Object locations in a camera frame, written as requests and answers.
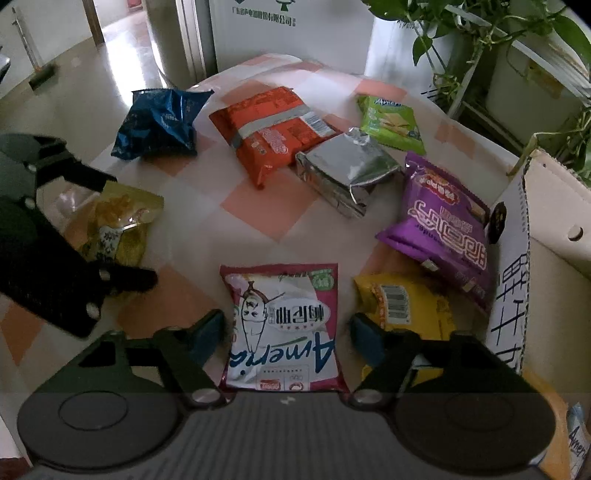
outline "gold snack bag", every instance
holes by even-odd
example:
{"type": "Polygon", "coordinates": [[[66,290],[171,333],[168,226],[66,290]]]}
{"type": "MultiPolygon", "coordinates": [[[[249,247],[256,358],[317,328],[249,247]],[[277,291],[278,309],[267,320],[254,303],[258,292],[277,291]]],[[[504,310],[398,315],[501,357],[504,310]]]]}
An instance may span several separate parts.
{"type": "MultiPolygon", "coordinates": [[[[449,302],[436,295],[420,277],[376,274],[354,278],[361,297],[361,310],[386,331],[406,328],[423,340],[449,340],[456,330],[449,302]]],[[[441,375],[442,370],[428,365],[415,365],[413,385],[441,375]]],[[[371,367],[365,365],[362,380],[371,367]]]]}
{"type": "Polygon", "coordinates": [[[148,225],[164,209],[164,198],[145,190],[107,181],[88,224],[80,249],[88,260],[114,261],[137,267],[146,249],[148,225]]]}

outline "silver foil bag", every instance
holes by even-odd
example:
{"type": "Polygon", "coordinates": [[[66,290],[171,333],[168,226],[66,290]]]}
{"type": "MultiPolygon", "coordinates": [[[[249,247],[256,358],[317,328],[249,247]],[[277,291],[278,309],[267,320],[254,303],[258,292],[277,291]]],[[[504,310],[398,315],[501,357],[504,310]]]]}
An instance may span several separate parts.
{"type": "Polygon", "coordinates": [[[354,127],[295,156],[297,174],[350,218],[365,215],[375,186],[401,166],[354,127]]]}

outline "green snack bag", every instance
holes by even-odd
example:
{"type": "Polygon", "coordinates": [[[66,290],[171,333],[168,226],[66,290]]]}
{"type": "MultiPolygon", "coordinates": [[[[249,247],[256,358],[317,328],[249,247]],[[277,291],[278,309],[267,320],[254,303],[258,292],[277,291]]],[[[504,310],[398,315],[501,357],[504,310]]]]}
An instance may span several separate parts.
{"type": "Polygon", "coordinates": [[[425,154],[412,108],[370,95],[358,97],[357,104],[363,113],[362,131],[383,145],[425,154]]]}

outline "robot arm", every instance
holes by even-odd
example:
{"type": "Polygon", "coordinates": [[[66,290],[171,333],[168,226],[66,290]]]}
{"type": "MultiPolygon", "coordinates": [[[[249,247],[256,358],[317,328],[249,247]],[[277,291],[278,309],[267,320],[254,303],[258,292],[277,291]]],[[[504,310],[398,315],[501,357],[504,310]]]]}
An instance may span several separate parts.
{"type": "Polygon", "coordinates": [[[146,291],[142,268],[86,262],[37,207],[37,189],[59,177],[96,192],[117,179],[83,165],[63,140],[0,134],[0,292],[48,322],[87,337],[113,290],[146,291]]]}

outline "metal screw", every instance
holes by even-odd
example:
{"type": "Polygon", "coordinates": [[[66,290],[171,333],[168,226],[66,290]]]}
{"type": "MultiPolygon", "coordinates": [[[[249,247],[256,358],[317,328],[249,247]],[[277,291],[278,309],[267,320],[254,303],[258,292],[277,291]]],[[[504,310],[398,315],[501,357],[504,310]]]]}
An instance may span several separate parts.
{"type": "Polygon", "coordinates": [[[111,274],[102,268],[99,270],[99,277],[102,281],[111,281],[111,274]]]}
{"type": "Polygon", "coordinates": [[[353,394],[353,399],[359,405],[369,406],[380,403],[384,399],[384,396],[377,390],[366,388],[355,392],[353,394]]]}
{"type": "Polygon", "coordinates": [[[100,319],[100,308],[96,304],[89,302],[86,304],[86,314],[93,320],[100,319]]]}
{"type": "Polygon", "coordinates": [[[200,405],[213,405],[222,398],[222,394],[215,388],[201,388],[191,394],[191,400],[200,405]]]}

